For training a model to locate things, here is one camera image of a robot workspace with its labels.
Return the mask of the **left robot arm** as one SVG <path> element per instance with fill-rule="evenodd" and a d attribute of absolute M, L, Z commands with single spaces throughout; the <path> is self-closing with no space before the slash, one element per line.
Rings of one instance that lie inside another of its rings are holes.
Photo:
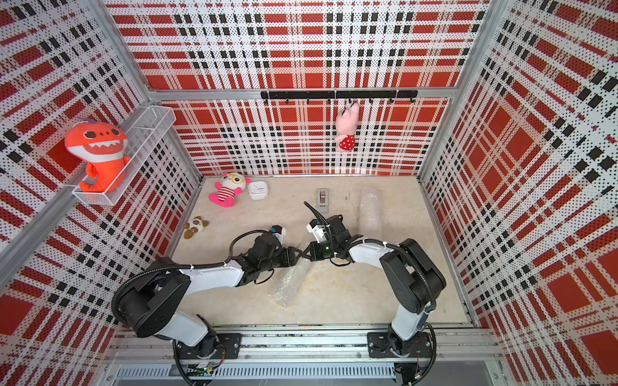
<path fill-rule="evenodd" d="M 114 318 L 139 338 L 155 336 L 196 347 L 212 328 L 180 310 L 181 302 L 196 293 L 257 283 L 264 272 L 293 267 L 304 252 L 285 247 L 284 236 L 285 229 L 278 225 L 243 233 L 218 263 L 178 264 L 164 257 L 119 286 L 111 301 Z"/>

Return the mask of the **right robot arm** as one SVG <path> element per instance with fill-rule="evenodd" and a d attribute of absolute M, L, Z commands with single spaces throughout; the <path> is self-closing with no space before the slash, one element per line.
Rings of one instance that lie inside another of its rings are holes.
<path fill-rule="evenodd" d="M 410 238 L 392 244 L 353 236 L 341 215 L 326 218 L 309 203 L 304 205 L 315 217 L 307 225 L 307 231 L 315 240 L 304 249 L 302 257 L 312 262 L 329 260 L 338 267 L 366 264 L 378 268 L 386 275 L 398 301 L 398 310 L 383 343 L 373 344 L 370 354 L 406 358 L 421 343 L 434 352 L 435 337 L 425 330 L 429 328 L 429 316 L 437 308 L 437 299 L 447 283 L 420 244 Z"/>

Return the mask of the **white alarm clock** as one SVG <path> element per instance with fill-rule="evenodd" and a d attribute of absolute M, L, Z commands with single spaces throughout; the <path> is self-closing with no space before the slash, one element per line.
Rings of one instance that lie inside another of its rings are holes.
<path fill-rule="evenodd" d="M 249 197 L 252 200 L 263 200 L 269 195 L 269 187 L 266 181 L 252 181 L 247 185 Z"/>

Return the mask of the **brown white plush dog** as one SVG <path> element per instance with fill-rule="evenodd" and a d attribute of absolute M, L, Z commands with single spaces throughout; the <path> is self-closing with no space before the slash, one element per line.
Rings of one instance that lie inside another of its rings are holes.
<path fill-rule="evenodd" d="M 207 220 L 203 220 L 200 216 L 196 216 L 183 226 L 183 239 L 189 240 L 197 233 L 204 231 L 209 226 Z"/>

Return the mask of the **pink striped plush doll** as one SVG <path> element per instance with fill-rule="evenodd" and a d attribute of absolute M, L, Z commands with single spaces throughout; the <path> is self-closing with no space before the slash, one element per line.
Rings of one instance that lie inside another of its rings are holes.
<path fill-rule="evenodd" d="M 220 182 L 216 182 L 216 193 L 209 195 L 209 200 L 221 207 L 233 207 L 236 196 L 239 196 L 251 183 L 249 177 L 233 172 L 223 175 Z"/>

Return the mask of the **pink pig plush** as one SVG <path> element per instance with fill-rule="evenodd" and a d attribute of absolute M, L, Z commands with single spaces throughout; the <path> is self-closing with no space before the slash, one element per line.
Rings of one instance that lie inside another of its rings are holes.
<path fill-rule="evenodd" d="M 352 103 L 336 117 L 336 151 L 351 152 L 356 145 L 360 106 Z"/>

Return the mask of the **orange shark plush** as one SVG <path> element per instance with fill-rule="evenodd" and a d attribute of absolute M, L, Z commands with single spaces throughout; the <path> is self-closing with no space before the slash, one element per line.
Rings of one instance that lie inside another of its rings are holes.
<path fill-rule="evenodd" d="M 111 192 L 122 184 L 130 157 L 125 156 L 129 139 L 119 128 L 86 119 L 68 131 L 64 144 L 70 154 L 86 162 L 86 175 L 95 179 L 94 185 L 80 182 L 82 191 Z"/>

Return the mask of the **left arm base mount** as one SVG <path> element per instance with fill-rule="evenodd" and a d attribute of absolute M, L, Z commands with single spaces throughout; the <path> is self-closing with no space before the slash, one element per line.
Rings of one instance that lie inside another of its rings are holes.
<path fill-rule="evenodd" d="M 181 342 L 173 346 L 181 360 L 235 360 L 241 348 L 242 334 L 209 333 L 195 347 Z"/>

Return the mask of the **aluminium front rail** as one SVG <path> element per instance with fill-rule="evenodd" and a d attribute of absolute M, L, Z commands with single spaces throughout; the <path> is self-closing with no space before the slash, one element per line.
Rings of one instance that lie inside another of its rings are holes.
<path fill-rule="evenodd" d="M 367 334 L 383 325 L 222 326 L 219 334 L 242 334 L 235 360 L 174 360 L 172 345 L 121 332 L 112 343 L 98 385 L 179 384 L 179 369 L 192 381 L 226 385 L 312 384 L 507 385 L 501 349 L 493 333 L 461 324 L 436 324 L 430 359 L 371 358 Z"/>

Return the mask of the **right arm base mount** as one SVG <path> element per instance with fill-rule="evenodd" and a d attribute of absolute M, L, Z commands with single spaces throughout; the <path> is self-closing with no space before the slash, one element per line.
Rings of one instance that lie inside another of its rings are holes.
<path fill-rule="evenodd" d="M 393 332 L 379 331 L 367 334 L 371 358 L 430 359 L 434 354 L 433 339 L 419 332 L 411 339 L 402 340 Z"/>

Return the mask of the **black hook rail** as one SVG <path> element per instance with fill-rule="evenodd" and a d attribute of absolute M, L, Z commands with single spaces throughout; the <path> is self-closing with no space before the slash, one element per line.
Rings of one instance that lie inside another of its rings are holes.
<path fill-rule="evenodd" d="M 318 90 L 318 91 L 262 91 L 260 96 L 264 101 L 280 100 L 346 100 L 355 101 L 357 99 L 395 99 L 414 100 L 418 96 L 418 90 Z"/>

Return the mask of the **clear acrylic wall shelf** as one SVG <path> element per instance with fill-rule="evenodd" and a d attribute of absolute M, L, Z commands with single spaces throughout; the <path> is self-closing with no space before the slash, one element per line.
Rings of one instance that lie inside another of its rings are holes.
<path fill-rule="evenodd" d="M 117 204 L 174 122 L 171 108 L 148 106 L 138 109 L 122 127 L 91 119 L 74 125 L 65 147 L 86 162 L 86 176 L 73 195 L 82 204 Z"/>

